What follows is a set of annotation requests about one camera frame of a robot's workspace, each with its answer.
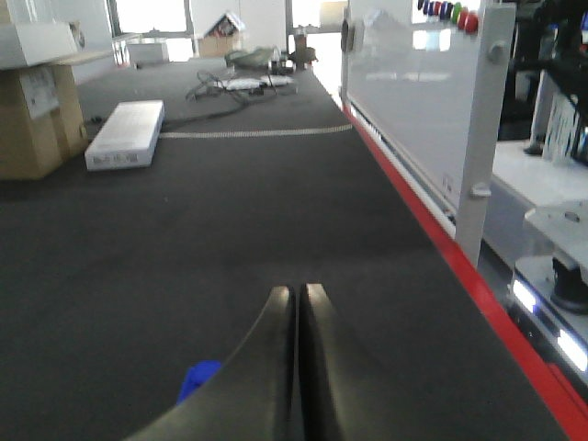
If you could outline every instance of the red edge strip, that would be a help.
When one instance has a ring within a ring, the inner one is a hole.
[[[588,420],[588,404],[584,402],[580,394],[576,391],[576,389],[573,388],[573,386],[570,384],[566,376],[563,375],[563,372],[561,372],[560,367],[553,363],[548,363],[548,367],[549,369],[551,369],[551,372],[553,372],[555,378],[558,379],[558,381],[560,382],[561,387],[565,389],[566,392],[568,392],[568,395],[570,395],[570,399],[576,403],[578,408],[580,408],[580,411],[584,415],[584,418]]]
[[[554,371],[535,352],[498,300],[495,299],[490,288],[461,251],[461,248],[447,235],[423,202],[414,194],[368,131],[352,115],[350,108],[344,107],[343,111],[356,127],[381,169],[400,193],[404,203],[433,241],[494,332],[510,351],[537,394],[560,423],[563,431],[574,441],[588,439],[588,418],[584,413],[585,409],[579,401],[574,400],[575,395],[570,394],[573,387],[568,380],[561,374],[555,375]]]

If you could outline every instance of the metal bracket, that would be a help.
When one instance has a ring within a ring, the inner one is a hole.
[[[485,182],[479,182],[471,188],[469,195],[476,199],[489,198],[492,196],[490,187]]]

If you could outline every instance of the bright window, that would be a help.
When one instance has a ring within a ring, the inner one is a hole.
[[[185,32],[184,0],[117,0],[122,32]]]
[[[292,24],[298,26],[321,25],[322,3],[347,3],[346,0],[292,0]]]

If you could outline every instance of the red magnet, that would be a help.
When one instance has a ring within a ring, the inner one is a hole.
[[[466,27],[466,18],[468,17],[468,9],[466,7],[463,7],[461,9],[461,12],[459,13],[459,18],[458,18],[458,29],[459,30],[463,30],[464,27]]]
[[[478,16],[475,13],[470,12],[466,17],[464,29],[468,34],[475,34],[478,32],[478,24]]]

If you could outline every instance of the floor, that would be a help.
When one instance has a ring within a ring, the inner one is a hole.
[[[226,109],[184,99],[217,67],[115,72],[80,88],[85,117],[154,97],[170,119]],[[564,439],[333,100],[295,79],[295,95],[183,125],[149,168],[76,158],[0,184],[0,437],[120,439],[173,405],[189,366],[228,356],[272,286],[322,282],[431,412],[480,438]]]

